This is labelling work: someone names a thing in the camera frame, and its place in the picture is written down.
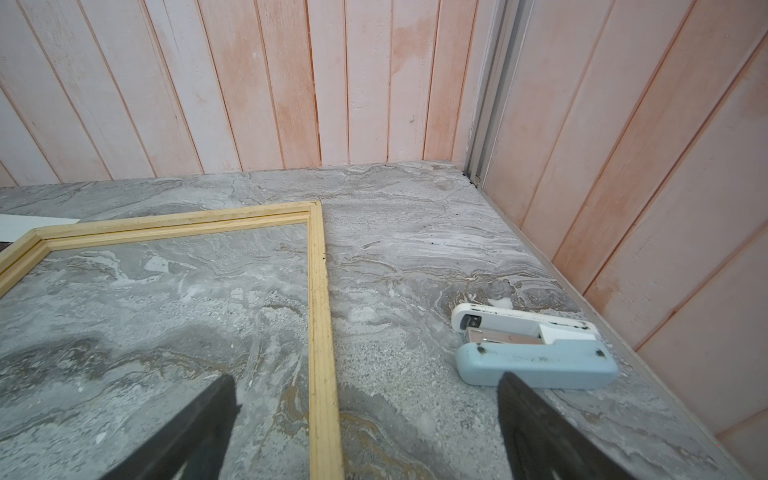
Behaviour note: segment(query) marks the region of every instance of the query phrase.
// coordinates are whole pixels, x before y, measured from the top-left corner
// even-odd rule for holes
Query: blue stapler
[[[461,303],[451,325],[465,335],[456,366],[470,385],[497,386],[513,372],[535,389],[599,389],[618,375],[590,322]]]

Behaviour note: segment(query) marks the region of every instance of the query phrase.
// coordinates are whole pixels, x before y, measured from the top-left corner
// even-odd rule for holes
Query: wooden frame
[[[310,478],[344,477],[336,364],[319,201],[42,227],[0,252],[0,296],[54,250],[306,223],[309,239]]]

